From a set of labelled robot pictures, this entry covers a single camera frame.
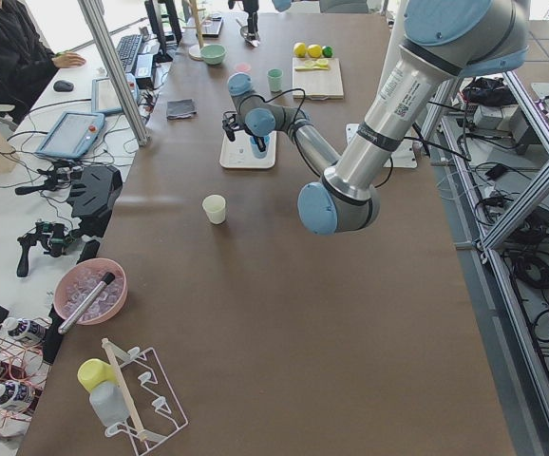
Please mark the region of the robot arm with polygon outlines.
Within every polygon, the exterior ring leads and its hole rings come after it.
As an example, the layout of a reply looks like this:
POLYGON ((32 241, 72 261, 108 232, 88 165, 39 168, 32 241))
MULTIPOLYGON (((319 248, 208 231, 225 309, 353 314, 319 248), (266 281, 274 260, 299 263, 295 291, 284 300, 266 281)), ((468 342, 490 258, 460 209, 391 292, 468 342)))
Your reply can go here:
POLYGON ((386 74, 363 122, 342 153, 321 136, 300 108, 267 102, 251 77, 228 80, 234 111, 222 128, 228 139, 243 131, 260 150, 281 131, 319 177, 305 185, 297 208, 303 225, 318 235, 361 230, 376 219, 380 202, 372 182, 399 147, 438 86, 455 77, 520 67, 527 53, 527 1, 410 1, 402 12, 400 57, 386 74))

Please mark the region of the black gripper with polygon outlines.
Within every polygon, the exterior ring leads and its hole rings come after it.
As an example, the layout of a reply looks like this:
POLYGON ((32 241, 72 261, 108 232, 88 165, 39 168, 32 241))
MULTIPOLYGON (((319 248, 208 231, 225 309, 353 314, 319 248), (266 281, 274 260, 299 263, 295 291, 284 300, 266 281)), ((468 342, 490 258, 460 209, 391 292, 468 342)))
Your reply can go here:
MULTIPOLYGON (((245 130, 244 123, 235 111, 225 111, 222 114, 221 124, 227 138, 234 138, 237 132, 245 130)), ((254 143, 258 151, 266 150, 265 137, 254 137, 254 143)))
POLYGON ((232 10, 236 4, 240 4, 242 10, 245 11, 248 15, 247 22, 252 21, 258 31, 257 20, 258 20, 258 9, 259 2, 257 0, 228 0, 228 8, 232 10))

